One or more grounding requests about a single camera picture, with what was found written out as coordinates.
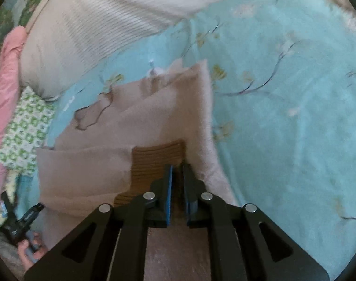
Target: green patterned cloth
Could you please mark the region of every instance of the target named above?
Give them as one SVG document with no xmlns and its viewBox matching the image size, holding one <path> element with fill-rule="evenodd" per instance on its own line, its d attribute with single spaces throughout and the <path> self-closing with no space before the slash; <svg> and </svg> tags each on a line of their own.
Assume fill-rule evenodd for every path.
<svg viewBox="0 0 356 281">
<path fill-rule="evenodd" d="M 54 111 L 52 104 L 47 104 L 29 86 L 26 87 L 6 128 L 0 163 L 32 176 L 36 169 L 36 148 L 44 142 Z"/>
</svg>

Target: brown ribbed fabric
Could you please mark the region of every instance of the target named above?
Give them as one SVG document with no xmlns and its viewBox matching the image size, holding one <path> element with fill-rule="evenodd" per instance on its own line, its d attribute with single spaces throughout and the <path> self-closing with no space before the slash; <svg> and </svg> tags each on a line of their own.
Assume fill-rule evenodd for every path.
<svg viewBox="0 0 356 281">
<path fill-rule="evenodd" d="M 154 147 L 132 149 L 131 188 L 117 195 L 114 206 L 128 204 L 134 197 L 149 191 L 150 184 L 164 175 L 164 166 L 178 166 L 185 158 L 182 140 Z"/>
</svg>

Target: folded towel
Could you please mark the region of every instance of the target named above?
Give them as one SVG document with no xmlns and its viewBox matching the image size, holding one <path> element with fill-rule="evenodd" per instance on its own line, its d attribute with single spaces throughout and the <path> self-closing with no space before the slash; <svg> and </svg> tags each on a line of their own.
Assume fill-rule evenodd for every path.
<svg viewBox="0 0 356 281">
<path fill-rule="evenodd" d="M 186 159 L 207 189 L 235 203 L 217 159 L 206 61 L 115 86 L 75 113 L 54 149 L 37 149 L 41 202 L 83 217 L 130 190 L 132 149 L 184 141 Z"/>
</svg>

